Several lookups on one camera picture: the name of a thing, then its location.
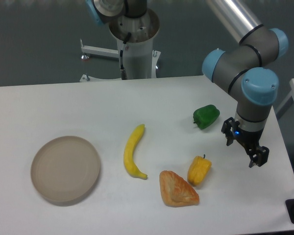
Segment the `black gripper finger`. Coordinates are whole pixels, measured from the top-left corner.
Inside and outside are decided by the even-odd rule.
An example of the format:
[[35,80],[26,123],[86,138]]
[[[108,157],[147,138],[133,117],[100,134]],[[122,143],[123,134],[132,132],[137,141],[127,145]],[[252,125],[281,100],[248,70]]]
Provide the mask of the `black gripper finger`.
[[270,150],[267,147],[260,145],[247,148],[246,153],[250,158],[250,163],[248,166],[261,167],[268,161],[269,152]]
[[236,139],[235,131],[236,131],[236,121],[233,117],[228,118],[223,122],[221,132],[225,134],[226,137],[226,145],[230,146],[233,141]]

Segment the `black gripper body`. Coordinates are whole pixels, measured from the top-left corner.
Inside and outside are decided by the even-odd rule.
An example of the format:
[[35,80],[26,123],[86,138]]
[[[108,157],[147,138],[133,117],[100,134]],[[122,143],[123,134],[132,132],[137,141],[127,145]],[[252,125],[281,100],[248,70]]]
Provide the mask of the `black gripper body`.
[[234,131],[235,140],[245,149],[246,153],[256,153],[259,145],[259,139],[263,130],[256,132],[249,132],[246,130],[238,129]]

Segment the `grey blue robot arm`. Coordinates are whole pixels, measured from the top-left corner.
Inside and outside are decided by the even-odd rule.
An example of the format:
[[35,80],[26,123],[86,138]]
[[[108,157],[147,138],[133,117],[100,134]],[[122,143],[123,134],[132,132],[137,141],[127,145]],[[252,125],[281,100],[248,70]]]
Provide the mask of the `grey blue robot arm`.
[[[203,61],[202,72],[237,101],[234,117],[221,131],[227,144],[237,141],[250,158],[250,166],[264,165],[269,149],[259,144],[279,80],[266,65],[284,55],[289,47],[286,34],[267,29],[239,0],[210,0],[210,9],[238,42],[231,53],[216,49]],[[117,41],[121,78],[155,77],[152,43],[159,31],[157,15],[145,0],[88,0],[94,22],[108,24]]]

